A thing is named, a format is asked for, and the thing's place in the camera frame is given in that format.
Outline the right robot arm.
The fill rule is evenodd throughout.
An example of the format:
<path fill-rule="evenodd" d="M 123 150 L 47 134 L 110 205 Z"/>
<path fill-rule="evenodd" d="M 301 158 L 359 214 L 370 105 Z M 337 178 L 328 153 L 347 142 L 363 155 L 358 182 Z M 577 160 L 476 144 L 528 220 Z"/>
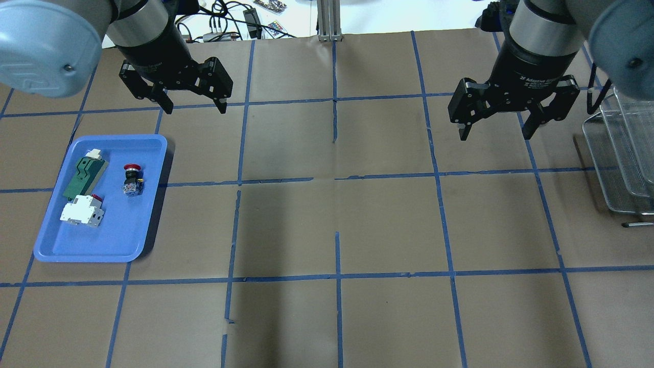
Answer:
<path fill-rule="evenodd" d="M 498 1 L 476 27 L 504 33 L 488 81 L 459 81 L 448 104 L 466 140 L 474 123 L 498 112 L 528 111 L 529 140 L 549 121 L 565 119 L 580 89 L 566 71 L 584 43 L 608 82 L 628 97 L 651 101 L 652 1 Z"/>

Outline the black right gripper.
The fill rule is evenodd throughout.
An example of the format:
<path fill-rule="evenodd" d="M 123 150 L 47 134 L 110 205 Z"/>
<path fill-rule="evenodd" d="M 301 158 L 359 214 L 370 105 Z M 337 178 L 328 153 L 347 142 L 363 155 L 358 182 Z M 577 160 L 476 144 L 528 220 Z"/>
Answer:
<path fill-rule="evenodd" d="M 539 55 L 505 39 L 488 81 L 462 78 L 456 86 L 448 114 L 460 140 L 467 140 L 475 123 L 498 112 L 530 112 L 522 126 L 525 140 L 543 124 L 565 119 L 581 92 L 567 73 L 574 58 L 575 52 Z"/>

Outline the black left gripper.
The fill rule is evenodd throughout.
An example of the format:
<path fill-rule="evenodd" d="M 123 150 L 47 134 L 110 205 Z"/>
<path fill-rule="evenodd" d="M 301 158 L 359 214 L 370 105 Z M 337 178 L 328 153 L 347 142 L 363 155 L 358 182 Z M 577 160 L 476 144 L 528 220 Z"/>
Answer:
<path fill-rule="evenodd" d="M 194 60 L 178 31 L 164 31 L 138 46 L 116 48 L 124 56 L 119 77 L 134 98 L 150 100 L 172 114 L 174 104 L 167 91 L 187 90 L 210 98 L 220 114 L 226 113 L 232 78 L 217 57 Z"/>

